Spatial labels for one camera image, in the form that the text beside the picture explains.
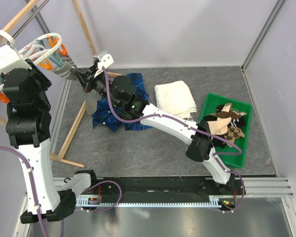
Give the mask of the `brown cream striped sock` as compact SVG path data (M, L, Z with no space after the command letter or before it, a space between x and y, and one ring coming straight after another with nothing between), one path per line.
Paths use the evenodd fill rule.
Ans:
M243 116L245 116L246 112L240 112L238 110L234 110L232 108L231 103L226 103L224 105L218 105L216 107L216 117L221 119L231 118L233 119L239 119Z

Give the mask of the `grey white striped sock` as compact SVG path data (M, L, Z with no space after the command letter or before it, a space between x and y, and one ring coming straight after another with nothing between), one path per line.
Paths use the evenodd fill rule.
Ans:
M97 110L97 102L101 101L101 95L96 92L95 90L91 90L85 94L85 101L86 101L86 112L89 115L92 115Z

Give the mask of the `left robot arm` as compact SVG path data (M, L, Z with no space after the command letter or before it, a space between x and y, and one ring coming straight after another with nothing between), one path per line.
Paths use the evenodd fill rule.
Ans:
M28 195L21 223L61 221L74 213L79 195L98 190L96 174L93 170L77 171L56 188L50 165L51 106L46 95L51 81L25 59L20 66L13 63L3 83L3 93L9 99L5 130L20 159Z

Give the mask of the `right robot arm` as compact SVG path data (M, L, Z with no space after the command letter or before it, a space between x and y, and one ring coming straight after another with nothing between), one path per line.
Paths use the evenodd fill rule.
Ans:
M157 128L177 137L188 149L185 155L202 163L216 182L217 191L228 194L234 188L234 175L224 165L212 140L222 139L231 117L200 122L169 114L148 101L141 74L132 73L109 80L107 71L92 67L87 71L71 69L84 94L92 98L93 126L104 123L113 132L120 126L127 130Z

